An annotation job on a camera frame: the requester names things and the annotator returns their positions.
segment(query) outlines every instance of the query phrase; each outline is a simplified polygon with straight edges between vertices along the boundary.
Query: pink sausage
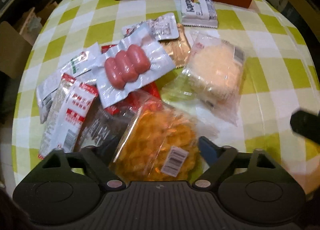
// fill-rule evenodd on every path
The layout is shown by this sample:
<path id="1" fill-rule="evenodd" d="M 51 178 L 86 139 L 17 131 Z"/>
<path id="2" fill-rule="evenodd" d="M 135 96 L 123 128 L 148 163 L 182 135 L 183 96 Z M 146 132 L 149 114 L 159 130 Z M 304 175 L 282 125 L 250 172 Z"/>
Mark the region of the pink sausage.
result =
<path id="1" fill-rule="evenodd" d="M 124 50 L 118 52 L 115 56 L 116 65 L 121 73 L 121 77 L 125 82 L 134 82 L 138 79 L 138 74 L 135 71 L 132 62 L 127 57 Z"/>
<path id="2" fill-rule="evenodd" d="M 110 57 L 105 61 L 104 68 L 111 85 L 116 89 L 123 89 L 125 81 L 122 79 L 121 73 L 119 72 L 116 61 L 113 57 Z"/>
<path id="3" fill-rule="evenodd" d="M 150 61 L 145 52 L 138 45 L 129 46 L 127 55 L 138 74 L 143 74 L 150 69 Z"/>

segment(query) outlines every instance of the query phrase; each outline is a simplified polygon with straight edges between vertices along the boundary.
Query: barcode label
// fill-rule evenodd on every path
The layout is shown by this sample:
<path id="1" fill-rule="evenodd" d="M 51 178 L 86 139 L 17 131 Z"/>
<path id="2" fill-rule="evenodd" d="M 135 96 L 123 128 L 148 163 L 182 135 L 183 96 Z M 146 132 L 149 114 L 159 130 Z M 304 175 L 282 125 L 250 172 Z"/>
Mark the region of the barcode label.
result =
<path id="1" fill-rule="evenodd" d="M 169 176 L 176 177 L 180 172 L 180 169 L 188 154 L 189 153 L 187 151 L 172 146 L 161 169 L 161 172 Z"/>
<path id="2" fill-rule="evenodd" d="M 77 134 L 74 133 L 72 130 L 68 130 L 67 136 L 63 143 L 63 149 L 64 152 L 72 152 L 73 151 L 73 145 L 76 143 L 76 137 Z"/>
<path id="3" fill-rule="evenodd" d="M 51 94 L 49 94 L 46 98 L 44 98 L 43 102 L 42 102 L 42 106 L 46 108 L 47 111 L 50 110 L 52 105 L 52 98 L 51 98 Z"/>

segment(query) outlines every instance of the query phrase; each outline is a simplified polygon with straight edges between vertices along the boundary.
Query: white snack packet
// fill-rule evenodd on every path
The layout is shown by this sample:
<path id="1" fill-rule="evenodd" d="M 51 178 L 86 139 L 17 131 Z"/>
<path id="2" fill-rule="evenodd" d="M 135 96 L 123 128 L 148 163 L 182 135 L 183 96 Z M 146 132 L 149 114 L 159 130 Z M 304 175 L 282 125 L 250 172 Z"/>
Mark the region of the white snack packet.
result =
<path id="1" fill-rule="evenodd" d="M 95 97 L 97 88 L 63 74 L 44 130 L 39 158 L 47 156 L 54 148 L 72 152 L 80 128 Z"/>
<path id="2" fill-rule="evenodd" d="M 167 13 L 157 19 L 149 19 L 147 21 L 124 26 L 122 34 L 124 37 L 134 32 L 142 23 L 147 23 L 158 41 L 165 39 L 177 39 L 179 31 L 177 28 L 177 21 L 173 13 Z"/>
<path id="3" fill-rule="evenodd" d="M 145 73 L 140 74 L 132 83 L 126 83 L 124 89 L 114 88 L 109 82 L 104 63 L 106 59 L 114 57 L 120 50 L 127 50 L 132 44 L 138 45 L 145 52 L 151 66 Z M 147 23 L 141 24 L 131 35 L 123 38 L 119 44 L 111 47 L 104 55 L 97 59 L 96 67 L 92 68 L 97 78 L 97 88 L 103 108 L 107 108 L 123 99 L 136 89 L 139 89 L 165 75 L 175 68 L 175 64 L 164 48 L 156 40 Z"/>
<path id="4" fill-rule="evenodd" d="M 180 0 L 184 26 L 218 28 L 212 0 Z"/>
<path id="5" fill-rule="evenodd" d="M 48 113 L 55 96 L 61 77 L 64 73 L 76 77 L 77 80 L 88 84 L 95 83 L 95 77 L 90 72 L 97 56 L 101 55 L 98 43 L 93 44 L 79 55 L 72 58 L 62 68 L 48 76 L 36 88 L 37 104 L 39 107 L 40 123 L 47 120 Z"/>

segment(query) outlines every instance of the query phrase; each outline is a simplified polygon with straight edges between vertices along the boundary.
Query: plastic wrapper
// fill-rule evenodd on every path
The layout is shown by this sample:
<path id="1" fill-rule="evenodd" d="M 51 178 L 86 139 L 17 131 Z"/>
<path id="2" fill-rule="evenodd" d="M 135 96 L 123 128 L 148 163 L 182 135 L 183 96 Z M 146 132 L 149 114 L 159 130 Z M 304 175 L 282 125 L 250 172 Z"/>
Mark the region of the plastic wrapper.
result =
<path id="1" fill-rule="evenodd" d="M 238 47 L 199 33 L 181 75 L 163 92 L 175 100 L 198 98 L 218 117 L 235 123 L 244 60 Z"/>
<path id="2" fill-rule="evenodd" d="M 99 99 L 90 108 L 75 144 L 75 151 L 87 146 L 107 147 L 115 137 L 121 138 L 134 112 L 123 106 L 116 114 L 103 109 Z"/>
<path id="3" fill-rule="evenodd" d="M 101 53 L 106 53 L 113 46 L 116 46 L 116 44 L 102 46 L 101 47 Z"/>
<path id="4" fill-rule="evenodd" d="M 44 158 L 54 148 L 73 151 L 81 125 L 97 96 L 94 86 L 81 83 L 68 74 L 62 76 L 41 139 L 39 158 Z"/>
<path id="5" fill-rule="evenodd" d="M 138 45 L 143 50 L 150 61 L 150 69 L 140 74 L 135 82 L 127 82 L 123 89 L 116 89 L 107 78 L 105 62 L 108 58 L 116 56 L 121 50 L 126 51 L 130 45 Z M 174 68 L 175 64 L 170 56 L 155 39 L 148 25 L 143 23 L 130 36 L 122 39 L 117 46 L 111 47 L 101 56 L 96 66 L 92 68 L 92 73 L 97 78 L 96 83 L 102 106 L 107 108 L 125 99 L 130 92 L 157 80 Z"/>
<path id="6" fill-rule="evenodd" d="M 52 100 L 63 74 L 69 74 L 72 77 L 77 78 L 78 81 L 87 84 L 94 84 L 96 79 L 90 70 L 95 63 L 96 57 L 99 55 L 101 55 L 100 47 L 98 43 L 95 43 L 73 57 L 62 68 L 49 75 L 47 79 L 37 86 L 36 97 L 41 124 L 47 120 Z"/>
<path id="7" fill-rule="evenodd" d="M 184 26 L 217 28 L 217 12 L 212 0 L 180 0 Z"/>
<path id="8" fill-rule="evenodd" d="M 127 183 L 187 180 L 200 158 L 197 123 L 196 118 L 149 98 L 122 136 L 110 169 Z"/>
<path id="9" fill-rule="evenodd" d="M 176 68 L 180 68 L 186 64 L 191 48 L 185 36 L 183 25 L 177 24 L 177 27 L 179 38 L 161 41 L 161 45 L 176 64 Z"/>
<path id="10" fill-rule="evenodd" d="M 121 138 L 133 115 L 150 97 L 160 98 L 154 83 L 131 92 L 126 99 L 106 109 L 103 109 L 100 100 L 97 99 L 81 127 L 75 151 L 86 146 L 106 147 L 115 137 Z"/>
<path id="11" fill-rule="evenodd" d="M 147 92 L 148 94 L 158 99 L 161 99 L 160 93 L 158 91 L 158 88 L 155 82 L 145 85 L 144 87 L 141 88 L 141 90 Z M 141 90 L 137 90 L 129 93 L 127 98 L 110 107 L 105 108 L 105 111 L 107 111 L 111 115 L 119 113 L 121 110 L 121 107 L 129 107 L 134 111 L 137 111 L 138 108 L 141 106 L 141 97 L 142 97 L 140 92 Z"/>
<path id="12" fill-rule="evenodd" d="M 125 26 L 122 28 L 124 37 L 132 34 L 142 23 L 147 23 L 151 32 L 157 40 L 177 39 L 179 31 L 177 28 L 177 21 L 173 13 L 167 13 L 157 19 L 149 19 L 147 21 Z"/>

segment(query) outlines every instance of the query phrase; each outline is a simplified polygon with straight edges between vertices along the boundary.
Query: table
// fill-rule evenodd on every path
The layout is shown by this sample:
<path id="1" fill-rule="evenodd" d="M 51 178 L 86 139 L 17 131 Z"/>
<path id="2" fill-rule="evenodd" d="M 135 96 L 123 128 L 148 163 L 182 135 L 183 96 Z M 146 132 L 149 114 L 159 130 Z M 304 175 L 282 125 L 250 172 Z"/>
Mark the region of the table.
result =
<path id="1" fill-rule="evenodd" d="M 239 151 L 264 148 L 293 175 L 306 193 L 320 185 L 320 150 L 290 130 L 291 113 L 320 110 L 319 82 L 299 31 L 264 0 L 249 9 L 216 3 L 219 28 L 212 35 L 241 47 L 249 57 L 241 85 L 237 126 L 210 117 L 220 130 L 218 145 Z M 39 163 L 44 124 L 39 121 L 35 88 L 73 56 L 99 42 L 122 38 L 123 26 L 167 12 L 180 18 L 180 0 L 63 0 L 36 40 L 21 80 L 12 131 L 12 159 L 18 184 Z M 162 87 L 173 71 L 157 81 Z M 190 107 L 190 112 L 204 112 Z"/>

